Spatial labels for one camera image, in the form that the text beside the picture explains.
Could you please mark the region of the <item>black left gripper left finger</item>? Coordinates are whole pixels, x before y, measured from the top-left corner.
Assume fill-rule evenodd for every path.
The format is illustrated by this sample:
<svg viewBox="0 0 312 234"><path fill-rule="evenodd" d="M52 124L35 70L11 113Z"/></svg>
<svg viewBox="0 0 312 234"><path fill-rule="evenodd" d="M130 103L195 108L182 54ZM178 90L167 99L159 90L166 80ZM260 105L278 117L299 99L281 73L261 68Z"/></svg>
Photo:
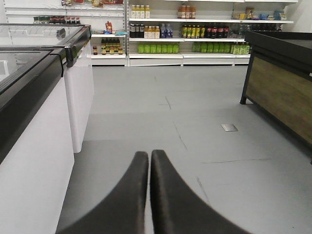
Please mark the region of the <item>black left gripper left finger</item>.
<svg viewBox="0 0 312 234"><path fill-rule="evenodd" d="M143 234L149 159L135 153L110 193L85 216L58 234Z"/></svg>

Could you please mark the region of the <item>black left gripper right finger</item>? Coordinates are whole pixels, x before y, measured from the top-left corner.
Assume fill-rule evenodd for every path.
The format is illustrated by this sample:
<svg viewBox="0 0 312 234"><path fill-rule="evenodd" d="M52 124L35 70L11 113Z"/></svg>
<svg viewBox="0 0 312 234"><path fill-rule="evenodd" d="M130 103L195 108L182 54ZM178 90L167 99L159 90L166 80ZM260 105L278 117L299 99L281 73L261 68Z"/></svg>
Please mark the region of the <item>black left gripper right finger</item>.
<svg viewBox="0 0 312 234"><path fill-rule="evenodd" d="M247 233L194 193L164 150L152 151L150 202L156 234Z"/></svg>

